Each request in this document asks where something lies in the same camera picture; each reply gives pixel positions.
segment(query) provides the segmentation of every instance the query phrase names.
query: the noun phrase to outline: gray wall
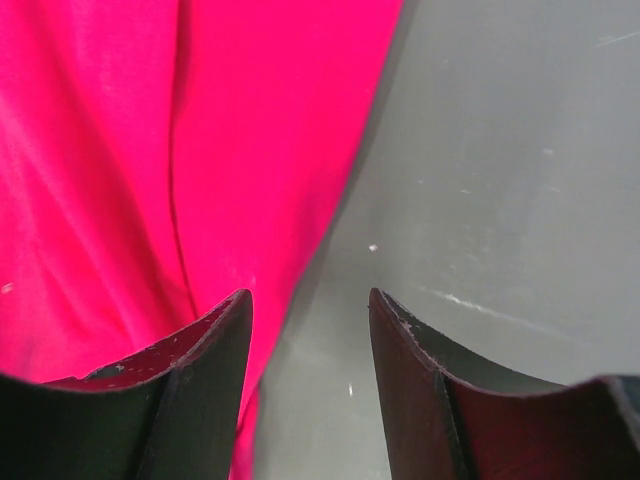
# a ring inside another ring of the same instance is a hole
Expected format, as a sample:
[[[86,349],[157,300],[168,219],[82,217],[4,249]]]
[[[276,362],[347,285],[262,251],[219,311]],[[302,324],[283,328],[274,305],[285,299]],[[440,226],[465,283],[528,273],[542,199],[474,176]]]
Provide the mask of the gray wall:
[[[372,286],[534,376],[640,372],[640,2],[407,0],[267,374],[258,479],[389,478]]]

